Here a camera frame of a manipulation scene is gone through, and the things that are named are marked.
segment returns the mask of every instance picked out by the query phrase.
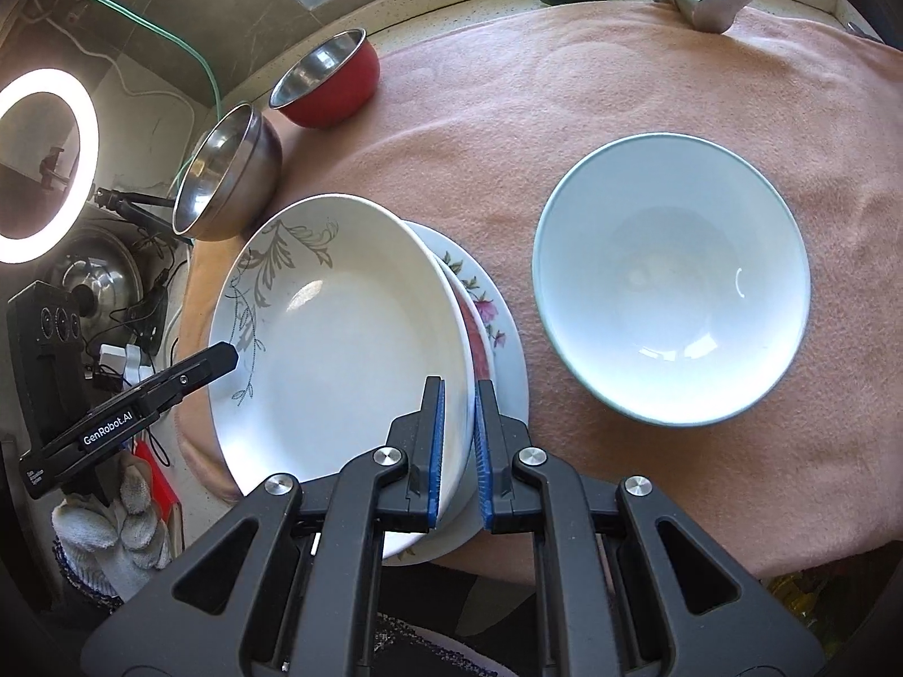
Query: knit glove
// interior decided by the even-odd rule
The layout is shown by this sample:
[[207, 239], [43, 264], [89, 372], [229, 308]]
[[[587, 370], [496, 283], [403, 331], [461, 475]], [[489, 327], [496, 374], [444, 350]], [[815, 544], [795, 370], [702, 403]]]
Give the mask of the knit glove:
[[104, 596], [131, 599], [172, 558], [169, 532], [151, 499], [150, 470], [131, 454], [119, 459], [119, 498], [66, 495], [53, 510], [53, 529], [73, 573]]

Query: white plate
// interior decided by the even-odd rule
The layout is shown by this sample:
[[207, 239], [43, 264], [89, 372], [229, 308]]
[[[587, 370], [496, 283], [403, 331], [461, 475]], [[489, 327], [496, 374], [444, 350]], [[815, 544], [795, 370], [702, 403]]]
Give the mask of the white plate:
[[741, 157], [646, 134], [584, 157], [536, 230], [536, 305], [599, 399], [648, 423], [704, 425], [784, 375], [809, 312], [787, 204]]
[[[236, 260], [211, 345], [238, 348], [209, 386], [223, 455], [247, 494], [270, 474], [328, 476], [385, 443], [445, 380], [439, 512], [471, 452], [474, 381], [457, 301], [426, 246], [384, 208], [315, 196], [274, 216]], [[387, 533], [389, 557], [423, 537]]]
[[[410, 221], [407, 225], [417, 233], [432, 253], [449, 266], [471, 295], [486, 328], [486, 338], [489, 339], [495, 360], [498, 410], [507, 417], [522, 420], [527, 424], [530, 410], [527, 363], [524, 360], [524, 348], [520, 342], [518, 327], [515, 326], [514, 318], [502, 294], [480, 264], [454, 241], [428, 226]], [[431, 531], [416, 545], [394, 558], [389, 558], [384, 564], [416, 565], [428, 562], [455, 551], [471, 540], [483, 528], [480, 496], [476, 487], [477, 468], [471, 450], [467, 468], [459, 484], [459, 492], [469, 490], [473, 494], [464, 503], [462, 513], [453, 518], [447, 516], [447, 524], [443, 522], [441, 528]], [[450, 511], [458, 504], [458, 500], [459, 497], [455, 496], [453, 504], [449, 507]]]

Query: red metal bowl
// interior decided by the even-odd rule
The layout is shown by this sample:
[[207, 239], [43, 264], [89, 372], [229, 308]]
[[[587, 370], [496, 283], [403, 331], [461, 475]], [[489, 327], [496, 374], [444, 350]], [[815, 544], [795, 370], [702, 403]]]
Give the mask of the red metal bowl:
[[361, 28], [315, 47], [279, 79], [270, 107], [301, 127], [325, 129], [366, 104], [379, 83], [379, 56]]

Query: glowing white ring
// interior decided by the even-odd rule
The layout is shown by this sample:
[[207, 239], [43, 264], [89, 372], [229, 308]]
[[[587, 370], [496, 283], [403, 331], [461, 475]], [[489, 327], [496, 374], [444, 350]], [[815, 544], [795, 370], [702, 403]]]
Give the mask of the glowing white ring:
[[78, 125], [78, 166], [69, 183], [69, 193], [56, 216], [37, 234], [24, 239], [0, 235], [0, 262], [18, 264], [37, 259], [56, 246], [78, 218], [85, 205], [98, 166], [98, 115], [84, 86], [65, 71], [41, 68], [19, 76], [0, 92], [0, 119], [15, 104], [32, 94], [56, 94], [69, 104]]

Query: pink blanket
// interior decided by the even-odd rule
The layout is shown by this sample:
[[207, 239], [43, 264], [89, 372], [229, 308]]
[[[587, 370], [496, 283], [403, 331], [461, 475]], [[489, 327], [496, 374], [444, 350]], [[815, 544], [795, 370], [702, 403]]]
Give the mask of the pink blanket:
[[[745, 10], [725, 36], [663, 5], [590, 3], [459, 30], [383, 59], [378, 95], [326, 133], [269, 115], [286, 149], [268, 215], [311, 194], [371, 198], [445, 232], [494, 277], [530, 376], [534, 441], [611, 481], [641, 473], [757, 575], [903, 533], [903, 55]], [[675, 131], [746, 157], [787, 200], [812, 267], [812, 312], [787, 376], [739, 417], [661, 429], [572, 378], [536, 314], [534, 229], [556, 183], [613, 139]], [[242, 240], [199, 244], [179, 354], [206, 343]], [[177, 411], [214, 493], [236, 489], [205, 394]], [[529, 541], [477, 536], [442, 561], [532, 577]]]

